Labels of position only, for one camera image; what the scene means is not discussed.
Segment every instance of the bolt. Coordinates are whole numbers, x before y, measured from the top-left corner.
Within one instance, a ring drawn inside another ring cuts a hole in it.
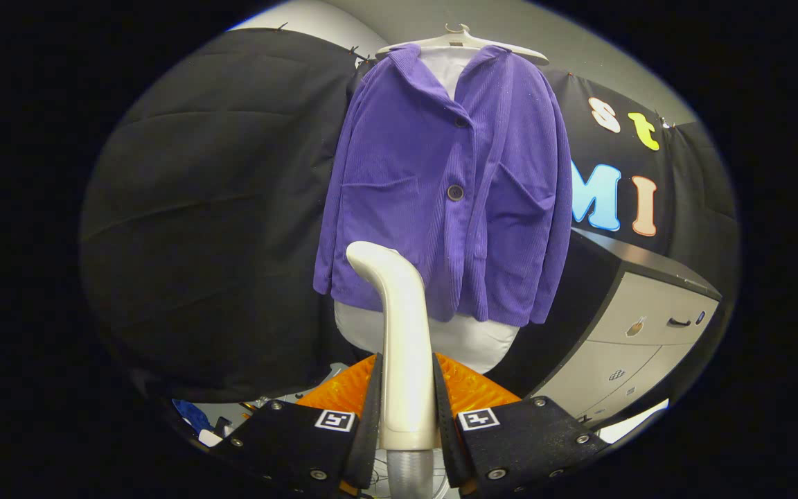
[[[507,476],[507,471],[504,468],[495,468],[488,472],[489,480],[500,480]]]

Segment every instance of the blue letter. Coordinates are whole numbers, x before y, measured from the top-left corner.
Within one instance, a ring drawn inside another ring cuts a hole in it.
[[[590,206],[596,203],[593,214],[588,221],[593,227],[616,231],[621,228],[618,221],[618,180],[621,173],[618,168],[607,164],[598,164],[590,174],[587,183],[583,183],[580,171],[571,161],[572,170],[572,213],[574,221],[580,222],[586,217]]]

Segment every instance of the orange letter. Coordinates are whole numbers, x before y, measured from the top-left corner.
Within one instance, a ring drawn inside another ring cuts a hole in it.
[[[646,117],[643,116],[642,113],[630,113],[627,114],[633,123],[636,123],[636,133],[639,135],[639,140],[642,140],[642,143],[646,145],[647,148],[651,149],[652,151],[657,151],[661,146],[652,139],[652,134],[649,132],[654,132],[655,127],[652,126],[652,123],[649,123],[646,120]]]
[[[658,186],[652,180],[640,176],[633,177],[633,184],[639,193],[639,208],[636,210],[633,231],[641,236],[652,237],[658,234],[658,228],[655,227],[655,191]]]
[[[614,119],[614,110],[612,110],[611,105],[605,104],[605,102],[595,97],[588,98],[587,102],[593,108],[593,117],[596,118],[596,123],[614,133],[621,132],[621,124]]]

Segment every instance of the purple jacket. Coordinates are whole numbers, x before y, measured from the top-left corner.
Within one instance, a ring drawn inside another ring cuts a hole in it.
[[[393,49],[364,76],[343,124],[313,288],[382,310],[346,261],[354,240],[415,265],[427,313],[543,323],[571,231],[571,157],[556,96],[534,65],[495,45],[457,81],[456,101]]]

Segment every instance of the cabinet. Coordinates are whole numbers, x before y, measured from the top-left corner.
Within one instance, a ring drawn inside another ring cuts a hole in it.
[[[529,396],[549,397],[587,426],[607,421],[661,382],[698,341],[722,298],[678,262],[579,229],[557,298],[563,291],[579,301],[595,298],[598,307],[576,317],[574,297],[561,298],[561,309],[554,304],[544,334],[573,339]]]

